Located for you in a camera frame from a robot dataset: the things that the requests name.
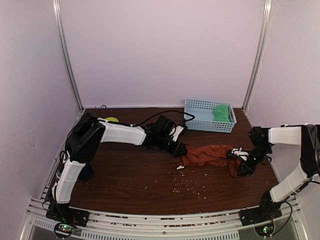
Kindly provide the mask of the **brown towel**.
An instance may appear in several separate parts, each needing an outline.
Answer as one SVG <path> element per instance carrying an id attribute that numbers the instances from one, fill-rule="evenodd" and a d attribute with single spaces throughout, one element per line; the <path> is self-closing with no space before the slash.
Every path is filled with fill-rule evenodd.
<path id="1" fill-rule="evenodd" d="M 227 156 L 228 151 L 233 148 L 236 147 L 233 145 L 206 145 L 202 147 L 188 145 L 188 153 L 180 157 L 180 160 L 176 163 L 176 169 L 182 169 L 189 165 L 228 167 L 230 175 L 238 177 L 237 171 L 242 159 Z"/>

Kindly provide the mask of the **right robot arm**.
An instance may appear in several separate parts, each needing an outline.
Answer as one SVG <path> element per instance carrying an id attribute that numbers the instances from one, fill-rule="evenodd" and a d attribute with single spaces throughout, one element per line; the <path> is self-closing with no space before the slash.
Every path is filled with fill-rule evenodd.
<path id="1" fill-rule="evenodd" d="M 291 196 L 298 194 L 320 173 L 320 126 L 318 124 L 254 126 L 249 131 L 252 150 L 234 148 L 229 155 L 240 160 L 239 177 L 251 175 L 258 164 L 275 159 L 288 167 L 287 176 L 267 190 L 254 214 L 266 221 Z"/>

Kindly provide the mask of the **green towel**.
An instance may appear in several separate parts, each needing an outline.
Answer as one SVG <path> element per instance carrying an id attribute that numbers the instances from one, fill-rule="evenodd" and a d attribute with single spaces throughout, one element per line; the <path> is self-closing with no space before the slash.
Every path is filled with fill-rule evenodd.
<path id="1" fill-rule="evenodd" d="M 217 122 L 230 123 L 229 108 L 225 104 L 221 104 L 214 109 L 214 119 Z"/>

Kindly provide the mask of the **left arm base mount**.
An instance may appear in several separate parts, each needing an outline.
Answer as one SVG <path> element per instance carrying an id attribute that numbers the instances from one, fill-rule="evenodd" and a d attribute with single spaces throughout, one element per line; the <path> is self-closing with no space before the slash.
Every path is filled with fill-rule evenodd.
<path id="1" fill-rule="evenodd" d="M 68 208 L 65 213 L 54 208 L 48 210 L 45 214 L 46 218 L 55 220 L 76 227 L 86 227 L 89 219 L 89 212 L 74 208 Z"/>

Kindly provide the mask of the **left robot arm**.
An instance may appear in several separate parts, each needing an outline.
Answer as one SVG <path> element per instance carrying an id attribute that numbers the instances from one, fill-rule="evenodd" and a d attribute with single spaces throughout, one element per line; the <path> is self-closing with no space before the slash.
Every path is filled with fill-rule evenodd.
<path id="1" fill-rule="evenodd" d="M 62 171 L 49 196 L 50 208 L 61 222 L 69 221 L 73 214 L 69 208 L 71 194 L 80 175 L 89 175 L 90 161 L 96 156 L 101 143 L 122 143 L 154 147 L 174 157 L 188 153 L 186 145 L 178 140 L 187 127 L 176 124 L 161 112 L 153 123 L 146 120 L 138 124 L 125 124 L 86 113 L 68 133 L 60 160 Z"/>

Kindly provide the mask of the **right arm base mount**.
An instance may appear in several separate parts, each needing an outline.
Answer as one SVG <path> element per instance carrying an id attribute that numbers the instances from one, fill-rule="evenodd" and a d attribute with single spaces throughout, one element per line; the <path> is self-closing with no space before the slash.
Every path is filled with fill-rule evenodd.
<path id="1" fill-rule="evenodd" d="M 261 206 L 253 208 L 245 208 L 239 211 L 239 218 L 242 226 L 255 225 L 266 221 L 271 221 L 273 218 L 282 216 L 280 209 L 264 208 Z"/>

